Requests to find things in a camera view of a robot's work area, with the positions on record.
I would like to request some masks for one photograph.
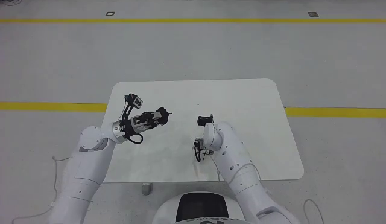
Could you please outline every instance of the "white table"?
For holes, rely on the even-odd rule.
[[[142,144],[116,145],[104,182],[218,181],[207,156],[198,163],[192,149],[201,137],[199,115],[227,121],[247,147],[263,180],[300,179],[302,161],[276,84],[269,79],[176,82],[120,82],[113,88],[103,126],[116,121],[124,95],[143,101],[131,117],[163,106],[169,122],[143,134]]]

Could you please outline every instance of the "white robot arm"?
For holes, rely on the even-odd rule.
[[[267,194],[249,152],[230,124],[214,124],[213,116],[199,117],[198,124],[204,126],[203,148],[215,152],[214,163],[236,196],[246,221],[300,223]]]
[[[142,100],[135,94],[125,96],[128,103],[122,119],[107,127],[88,127],[79,137],[63,172],[61,193],[55,201],[49,224],[81,224],[91,198],[102,184],[113,155],[115,144],[129,140],[140,144],[141,132],[168,122],[169,113],[160,107],[156,112],[144,112],[128,118],[131,110],[142,106]],[[130,139],[139,135],[141,141]]]

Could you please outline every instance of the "yellow floor line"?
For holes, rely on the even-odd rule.
[[[51,24],[135,24],[135,23],[260,23],[260,24],[384,24],[386,19],[322,19],[322,18],[142,18],[142,19],[0,19],[0,23]]]
[[[0,110],[49,112],[105,112],[104,103],[21,103],[0,102]],[[289,117],[386,118],[384,108],[286,107]]]
[[[0,110],[49,112],[105,112],[105,103],[20,103],[0,102]]]

